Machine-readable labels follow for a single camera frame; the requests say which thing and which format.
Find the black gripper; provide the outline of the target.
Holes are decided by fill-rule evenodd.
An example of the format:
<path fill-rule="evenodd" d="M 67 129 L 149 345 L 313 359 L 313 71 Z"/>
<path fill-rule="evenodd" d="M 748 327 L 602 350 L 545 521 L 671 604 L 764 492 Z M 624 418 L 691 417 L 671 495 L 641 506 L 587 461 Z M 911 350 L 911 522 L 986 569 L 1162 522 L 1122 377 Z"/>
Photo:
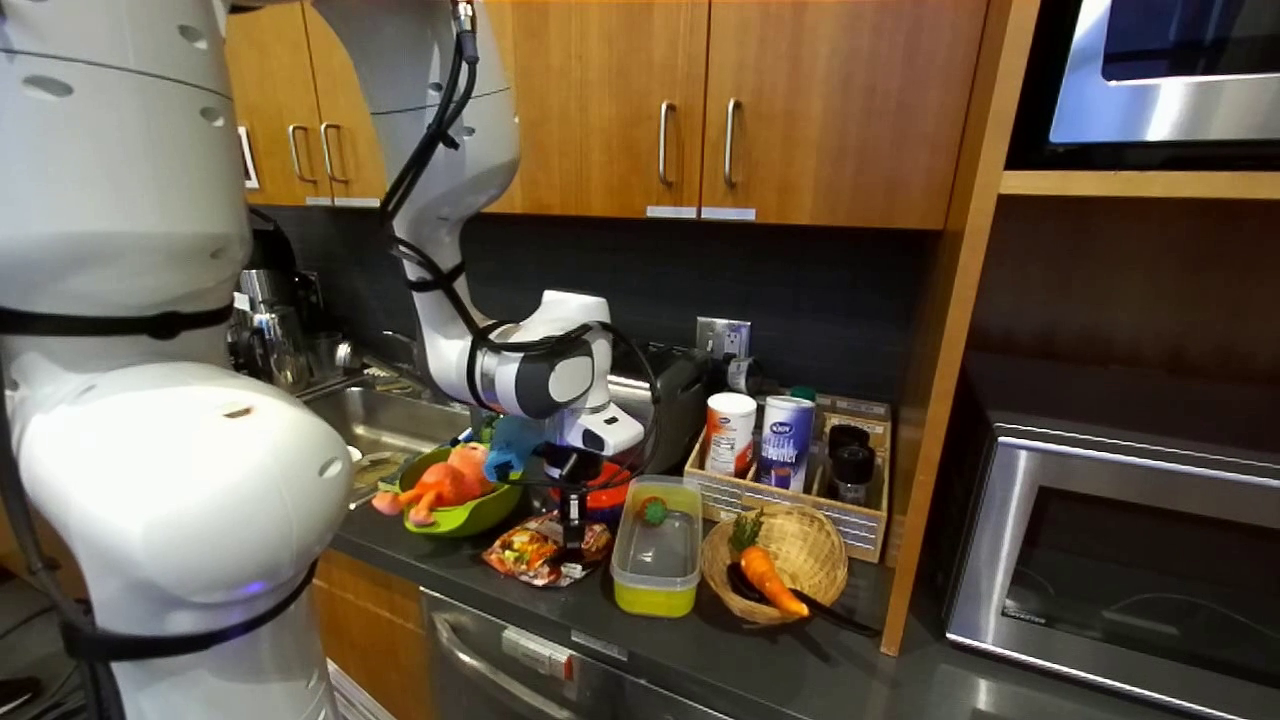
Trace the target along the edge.
<path fill-rule="evenodd" d="M 587 492 L 571 492 L 570 481 L 592 481 L 606 455 L 575 446 L 540 446 L 540 499 L 557 506 L 561 521 L 561 559 L 592 554 Z"/>

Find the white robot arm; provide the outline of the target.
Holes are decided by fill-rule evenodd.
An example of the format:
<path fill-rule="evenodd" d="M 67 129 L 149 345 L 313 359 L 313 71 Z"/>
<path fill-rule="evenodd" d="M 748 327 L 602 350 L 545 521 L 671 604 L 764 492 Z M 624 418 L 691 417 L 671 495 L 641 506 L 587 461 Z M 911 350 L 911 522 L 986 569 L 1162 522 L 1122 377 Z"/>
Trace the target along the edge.
<path fill-rule="evenodd" d="M 118 720 L 335 720 L 310 604 L 345 435 L 228 359 L 252 256 L 224 19 L 282 0 L 6 0 L 0 310 L 18 483 L 71 546 Z M 381 206 L 432 382 L 571 455 L 646 438 L 609 396 L 609 303 L 490 322 L 459 222 L 515 177 L 482 0 L 317 0 L 397 167 Z"/>

